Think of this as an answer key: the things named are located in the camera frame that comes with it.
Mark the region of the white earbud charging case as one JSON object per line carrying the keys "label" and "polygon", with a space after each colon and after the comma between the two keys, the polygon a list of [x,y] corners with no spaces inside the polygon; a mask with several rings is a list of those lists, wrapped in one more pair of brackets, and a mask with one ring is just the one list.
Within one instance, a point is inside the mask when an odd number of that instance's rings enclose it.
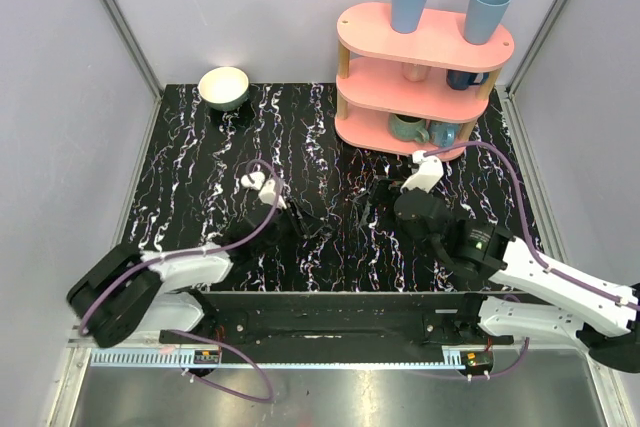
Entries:
{"label": "white earbud charging case", "polygon": [[260,191],[266,181],[265,174],[261,171],[254,171],[242,176],[240,183],[241,186],[247,189],[253,189]]}

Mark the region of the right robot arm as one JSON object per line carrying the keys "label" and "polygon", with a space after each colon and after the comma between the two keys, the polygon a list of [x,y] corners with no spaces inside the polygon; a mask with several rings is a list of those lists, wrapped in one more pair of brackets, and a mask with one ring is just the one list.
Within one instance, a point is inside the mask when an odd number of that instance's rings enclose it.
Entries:
{"label": "right robot arm", "polygon": [[617,371],[639,371],[639,287],[582,272],[530,246],[508,229],[456,216],[445,201],[419,187],[377,178],[356,198],[369,213],[392,210],[393,225],[417,251],[453,274],[528,293],[538,302],[508,306],[469,294],[454,318],[466,343],[484,336],[523,336],[569,345]]}

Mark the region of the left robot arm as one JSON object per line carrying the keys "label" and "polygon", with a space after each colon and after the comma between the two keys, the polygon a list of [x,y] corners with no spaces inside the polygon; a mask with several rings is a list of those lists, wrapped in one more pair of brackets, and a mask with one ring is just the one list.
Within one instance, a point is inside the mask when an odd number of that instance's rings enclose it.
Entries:
{"label": "left robot arm", "polygon": [[168,252],[116,245],[70,288],[66,302],[81,322],[80,334],[102,348],[169,329],[203,343],[214,335],[216,319],[198,299],[197,286],[221,284],[274,250],[294,249],[329,230],[294,200],[277,209],[261,203],[232,225],[221,245]]}

